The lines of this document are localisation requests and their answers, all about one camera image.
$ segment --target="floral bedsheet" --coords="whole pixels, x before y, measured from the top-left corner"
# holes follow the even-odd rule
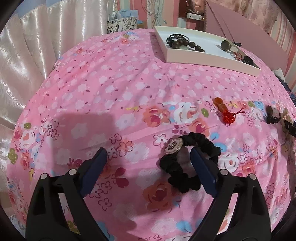
[[[275,114],[286,107],[292,122],[296,108],[272,71],[249,55],[259,77],[165,63],[151,29],[92,37],[66,52],[22,112],[11,142],[7,180],[18,218],[25,224],[42,173],[63,175],[104,147],[107,165],[85,202],[109,240],[188,240],[212,197],[203,188],[179,193],[158,160],[171,138],[193,131],[221,148],[219,168],[256,174],[273,229],[294,193],[295,147],[280,123],[266,124],[265,107]],[[245,113],[223,124],[215,97]],[[194,175],[187,149],[180,153],[183,169]],[[69,228],[79,232],[60,198]]]

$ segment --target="hair tie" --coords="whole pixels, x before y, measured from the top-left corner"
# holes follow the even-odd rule
[[[195,145],[198,145],[201,151],[210,157],[209,160],[217,165],[218,157],[221,155],[220,147],[214,146],[205,135],[194,132],[190,132],[188,136],[183,135],[170,141],[165,149],[165,155],[159,162],[160,168],[171,175],[168,178],[168,183],[177,188],[181,193],[186,193],[189,189],[195,191],[200,189],[201,182],[199,177],[197,175],[188,177],[188,174],[183,172],[181,165],[177,162],[177,153],[182,146]]]

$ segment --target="white tray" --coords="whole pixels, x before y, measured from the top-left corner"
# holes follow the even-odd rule
[[[223,40],[228,40],[223,37],[193,29],[165,26],[155,26],[155,34],[160,48],[165,56],[166,62],[208,65],[238,71],[255,77],[258,77],[260,74],[261,70],[255,63],[254,66],[245,64],[236,60],[230,51],[223,51],[221,49],[221,42]],[[170,48],[170,46],[166,43],[166,39],[171,34],[183,34],[187,36],[190,41],[193,41],[196,45],[201,46],[201,48],[206,52],[197,52],[191,50],[190,48],[187,50]],[[241,53],[243,57],[247,55],[236,45],[232,44],[232,46],[236,47],[238,49],[238,53]]]

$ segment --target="metal screw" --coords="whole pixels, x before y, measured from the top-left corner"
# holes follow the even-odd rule
[[[69,171],[69,174],[70,175],[75,175],[77,173],[77,170],[76,169],[71,169],[70,171]]]
[[[227,176],[228,175],[228,171],[226,169],[221,169],[220,170],[220,173],[223,175],[223,176]]]
[[[252,180],[255,180],[255,179],[256,179],[256,176],[255,176],[253,173],[251,173],[251,174],[249,175],[249,177],[250,177]]]
[[[45,178],[47,178],[47,173],[43,173],[43,174],[41,174],[40,178],[41,178],[41,179],[45,179]]]

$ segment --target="electrical outlet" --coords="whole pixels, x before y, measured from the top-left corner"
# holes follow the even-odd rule
[[[187,18],[189,19],[195,19],[195,20],[200,20],[203,21],[204,20],[204,16],[198,15],[198,14],[194,14],[194,13],[187,13]]]

